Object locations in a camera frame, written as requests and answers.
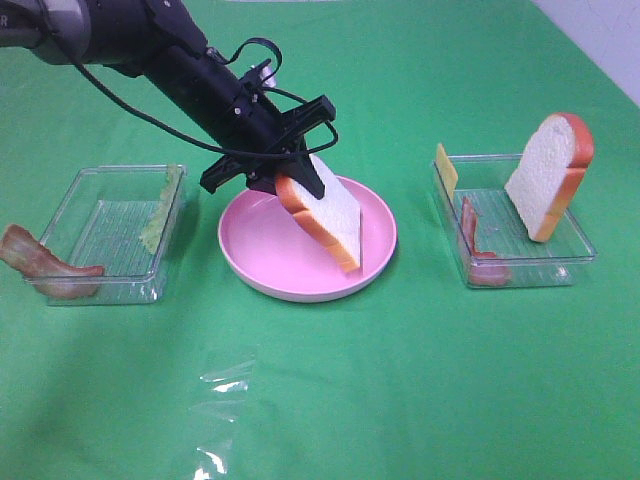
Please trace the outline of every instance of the clear plastic container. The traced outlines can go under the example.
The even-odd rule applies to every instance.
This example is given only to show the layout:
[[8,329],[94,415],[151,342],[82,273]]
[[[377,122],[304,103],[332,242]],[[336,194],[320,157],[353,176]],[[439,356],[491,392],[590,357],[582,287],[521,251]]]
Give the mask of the clear plastic container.
[[[537,243],[504,190],[521,155],[450,156],[458,181],[450,199],[446,172],[433,164],[434,199],[463,281],[470,288],[543,287],[573,285],[596,250],[567,209],[551,239]],[[477,213],[476,252],[494,252],[486,258],[474,252],[461,224],[462,202],[467,197]],[[503,281],[484,282],[488,273]]]
[[[97,287],[91,296],[49,297],[50,305],[155,302],[164,293],[168,270],[165,254],[184,206],[185,175],[182,165],[114,165],[80,170],[40,243],[64,262],[103,265],[105,273],[93,277],[24,277],[25,281],[32,285]],[[140,240],[154,217],[162,232],[155,251]]]

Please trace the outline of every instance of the bread slice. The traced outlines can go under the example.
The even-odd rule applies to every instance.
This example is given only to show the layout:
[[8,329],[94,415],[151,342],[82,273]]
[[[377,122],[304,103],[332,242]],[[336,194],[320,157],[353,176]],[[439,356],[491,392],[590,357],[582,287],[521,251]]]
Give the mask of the bread slice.
[[276,175],[276,193],[284,208],[302,229],[324,246],[344,272],[360,268],[360,203],[320,158],[310,155],[311,163],[324,183],[325,193],[318,200],[298,182]]
[[505,190],[531,240],[551,238],[593,154],[589,127],[572,113],[550,115],[529,139]]

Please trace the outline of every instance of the white wall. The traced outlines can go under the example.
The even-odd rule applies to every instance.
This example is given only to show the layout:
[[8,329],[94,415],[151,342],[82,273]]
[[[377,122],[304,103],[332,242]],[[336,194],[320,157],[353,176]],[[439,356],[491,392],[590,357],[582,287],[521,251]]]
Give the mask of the white wall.
[[640,106],[640,0],[533,0]]

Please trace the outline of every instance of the white bread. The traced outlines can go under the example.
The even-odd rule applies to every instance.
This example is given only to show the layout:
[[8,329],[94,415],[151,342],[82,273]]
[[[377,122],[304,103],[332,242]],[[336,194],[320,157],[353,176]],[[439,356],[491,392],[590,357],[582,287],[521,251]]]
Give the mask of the white bread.
[[531,240],[551,238],[593,154],[589,127],[572,113],[550,115],[529,139],[505,190]]
[[360,268],[360,203],[320,158],[310,155],[325,193],[318,200],[286,175],[276,175],[276,193],[284,208],[324,246],[344,272]]

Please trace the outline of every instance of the green surface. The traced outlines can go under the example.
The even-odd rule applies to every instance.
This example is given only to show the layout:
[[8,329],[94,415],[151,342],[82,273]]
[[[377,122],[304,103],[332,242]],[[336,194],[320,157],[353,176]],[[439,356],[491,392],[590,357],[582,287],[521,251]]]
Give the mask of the green surface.
[[[639,478],[638,107],[524,0],[187,5],[222,52],[269,37],[280,86],[332,99],[341,141],[323,158],[388,202],[396,255],[335,302],[256,292],[216,240],[237,179],[191,205],[156,304],[47,307],[0,265],[0,477],[172,478],[209,355],[250,346],[229,478]],[[237,73],[263,57],[247,49]],[[0,64],[0,225],[39,235],[86,166],[185,163],[198,191],[215,157],[72,68],[15,49]],[[93,70],[204,138],[144,79]],[[518,152],[558,110],[597,142],[572,210],[598,259],[573,287],[466,289],[429,191],[437,142]]]

